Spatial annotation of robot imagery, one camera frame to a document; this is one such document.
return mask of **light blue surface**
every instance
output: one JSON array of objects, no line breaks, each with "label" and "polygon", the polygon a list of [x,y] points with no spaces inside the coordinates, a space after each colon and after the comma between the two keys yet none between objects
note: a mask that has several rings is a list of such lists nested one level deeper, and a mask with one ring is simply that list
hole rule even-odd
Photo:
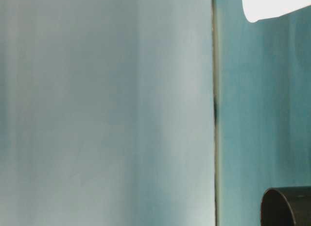
[{"label": "light blue surface", "polygon": [[311,185],[311,8],[247,22],[215,0],[220,226],[259,226],[269,187]]},{"label": "light blue surface", "polygon": [[0,0],[0,225],[214,224],[210,0]]},{"label": "light blue surface", "polygon": [[139,0],[139,226],[212,226],[211,0]]}]

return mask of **white object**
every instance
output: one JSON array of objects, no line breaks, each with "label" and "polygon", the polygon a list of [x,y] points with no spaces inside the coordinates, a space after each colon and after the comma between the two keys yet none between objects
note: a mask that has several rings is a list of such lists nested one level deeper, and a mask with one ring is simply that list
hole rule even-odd
[{"label": "white object", "polygon": [[242,0],[248,21],[275,18],[311,5],[311,0]]}]

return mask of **pipe opening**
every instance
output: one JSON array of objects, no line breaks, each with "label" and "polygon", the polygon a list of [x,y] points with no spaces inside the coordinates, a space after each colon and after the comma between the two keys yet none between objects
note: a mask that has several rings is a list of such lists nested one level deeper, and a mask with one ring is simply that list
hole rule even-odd
[{"label": "pipe opening", "polygon": [[285,197],[276,190],[268,190],[262,198],[261,226],[294,226],[292,212]]}]

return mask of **dark gray pipe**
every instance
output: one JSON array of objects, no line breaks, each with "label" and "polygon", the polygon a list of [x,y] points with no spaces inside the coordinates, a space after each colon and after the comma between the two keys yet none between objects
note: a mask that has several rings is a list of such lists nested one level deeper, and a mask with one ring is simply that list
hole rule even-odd
[{"label": "dark gray pipe", "polygon": [[263,195],[261,226],[311,226],[311,187],[271,188]]}]

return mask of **black cylinder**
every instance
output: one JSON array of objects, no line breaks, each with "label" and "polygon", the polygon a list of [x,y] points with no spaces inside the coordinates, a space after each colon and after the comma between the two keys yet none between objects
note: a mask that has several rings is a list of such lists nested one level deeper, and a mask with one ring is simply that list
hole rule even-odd
[{"label": "black cylinder", "polygon": [[311,226],[311,187],[271,188],[263,195],[261,226]]}]

